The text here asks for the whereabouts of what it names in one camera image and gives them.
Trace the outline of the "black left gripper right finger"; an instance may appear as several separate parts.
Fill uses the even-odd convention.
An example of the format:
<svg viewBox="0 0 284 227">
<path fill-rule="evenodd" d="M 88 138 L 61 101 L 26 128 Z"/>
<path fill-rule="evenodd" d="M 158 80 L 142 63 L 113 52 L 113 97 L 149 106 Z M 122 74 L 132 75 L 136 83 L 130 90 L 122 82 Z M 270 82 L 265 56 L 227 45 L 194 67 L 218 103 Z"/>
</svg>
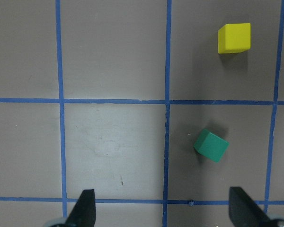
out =
<svg viewBox="0 0 284 227">
<path fill-rule="evenodd" d="M 241 187 L 230 187 L 228 211 L 235 227 L 277 226 L 277 221 L 270 219 Z"/>
</svg>

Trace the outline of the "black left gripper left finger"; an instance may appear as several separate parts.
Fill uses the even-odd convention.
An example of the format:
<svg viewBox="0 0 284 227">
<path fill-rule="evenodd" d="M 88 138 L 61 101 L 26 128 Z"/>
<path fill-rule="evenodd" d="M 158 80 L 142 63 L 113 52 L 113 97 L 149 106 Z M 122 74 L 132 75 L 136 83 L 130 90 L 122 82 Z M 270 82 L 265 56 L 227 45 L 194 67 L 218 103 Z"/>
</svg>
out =
<svg viewBox="0 0 284 227">
<path fill-rule="evenodd" d="M 65 227 L 93 227 L 96 222 L 96 203 L 94 189 L 83 190 L 70 215 Z"/>
</svg>

